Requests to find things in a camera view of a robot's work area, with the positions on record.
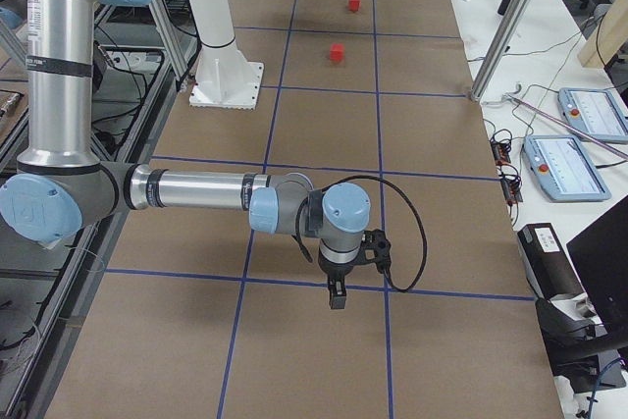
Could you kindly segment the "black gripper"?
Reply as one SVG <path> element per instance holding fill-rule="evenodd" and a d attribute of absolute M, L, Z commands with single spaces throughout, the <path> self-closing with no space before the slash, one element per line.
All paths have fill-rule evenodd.
<path fill-rule="evenodd" d="M 345 277 L 357 265 L 355 261 L 336 263 L 324 255 L 319 256 L 319 267 L 328 277 L 329 305 L 332 310 L 343 310 L 347 291 Z"/>

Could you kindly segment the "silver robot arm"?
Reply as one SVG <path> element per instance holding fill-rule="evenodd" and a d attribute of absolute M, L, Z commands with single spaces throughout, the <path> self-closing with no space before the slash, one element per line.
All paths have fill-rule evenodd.
<path fill-rule="evenodd" d="M 91 149 L 94 8 L 151 0 L 27 0 L 28 146 L 1 188 L 1 214 L 19 235 L 52 244 L 124 210 L 245 211 L 257 232 L 319 241 L 330 305 L 365 261 L 370 199 L 353 183 L 315 189 L 306 177 L 176 172 L 104 162 Z"/>

